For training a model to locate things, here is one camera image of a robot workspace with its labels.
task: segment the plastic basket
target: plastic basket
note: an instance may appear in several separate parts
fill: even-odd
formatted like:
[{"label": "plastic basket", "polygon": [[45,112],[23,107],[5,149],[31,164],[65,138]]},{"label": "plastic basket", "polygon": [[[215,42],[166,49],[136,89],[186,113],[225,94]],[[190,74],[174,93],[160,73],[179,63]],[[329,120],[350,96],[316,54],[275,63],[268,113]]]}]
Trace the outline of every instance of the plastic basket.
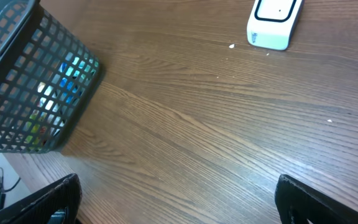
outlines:
[{"label": "plastic basket", "polygon": [[34,0],[0,0],[0,152],[62,148],[99,60]]}]

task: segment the brown wooden surface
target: brown wooden surface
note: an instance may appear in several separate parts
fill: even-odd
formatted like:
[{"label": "brown wooden surface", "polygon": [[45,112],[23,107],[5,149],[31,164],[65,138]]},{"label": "brown wooden surface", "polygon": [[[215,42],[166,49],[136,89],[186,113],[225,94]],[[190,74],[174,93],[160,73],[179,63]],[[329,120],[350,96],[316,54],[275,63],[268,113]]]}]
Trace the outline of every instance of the brown wooden surface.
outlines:
[{"label": "brown wooden surface", "polygon": [[306,0],[284,52],[253,3],[90,1],[101,86],[63,155],[6,157],[33,191],[76,172],[83,223],[279,223],[282,173],[358,211],[358,1]]}]

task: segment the wooden table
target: wooden table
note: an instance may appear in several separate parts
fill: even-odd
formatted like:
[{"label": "wooden table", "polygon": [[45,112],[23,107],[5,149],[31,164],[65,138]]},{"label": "wooden table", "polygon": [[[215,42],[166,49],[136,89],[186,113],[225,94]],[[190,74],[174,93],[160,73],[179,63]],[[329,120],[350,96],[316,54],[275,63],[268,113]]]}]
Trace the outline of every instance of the wooden table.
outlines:
[{"label": "wooden table", "polygon": [[32,191],[76,172],[83,223],[279,223],[280,174],[358,211],[358,1],[306,0],[284,52],[253,3],[87,2],[102,84],[62,154],[6,157]]}]

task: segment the white electronic device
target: white electronic device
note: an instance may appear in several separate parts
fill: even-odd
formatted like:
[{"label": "white electronic device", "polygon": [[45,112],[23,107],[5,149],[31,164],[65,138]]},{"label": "white electronic device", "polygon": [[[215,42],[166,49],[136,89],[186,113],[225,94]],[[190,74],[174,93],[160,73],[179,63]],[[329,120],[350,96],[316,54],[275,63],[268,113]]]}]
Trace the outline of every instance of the white electronic device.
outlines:
[{"label": "white electronic device", "polygon": [[287,49],[304,1],[255,0],[247,25],[248,42],[268,49]]}]

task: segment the white floor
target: white floor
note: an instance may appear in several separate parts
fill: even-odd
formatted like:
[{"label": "white floor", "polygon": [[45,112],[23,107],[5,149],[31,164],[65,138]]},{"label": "white floor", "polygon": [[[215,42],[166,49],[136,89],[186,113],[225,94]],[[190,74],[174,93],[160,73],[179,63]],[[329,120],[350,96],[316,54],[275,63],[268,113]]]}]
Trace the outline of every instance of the white floor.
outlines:
[{"label": "white floor", "polygon": [[[10,189],[16,183],[19,176],[1,153],[0,167],[4,169],[4,188]],[[12,191],[6,193],[5,207],[12,205],[28,195],[30,195],[30,190],[24,185],[23,181],[20,181]]]}]

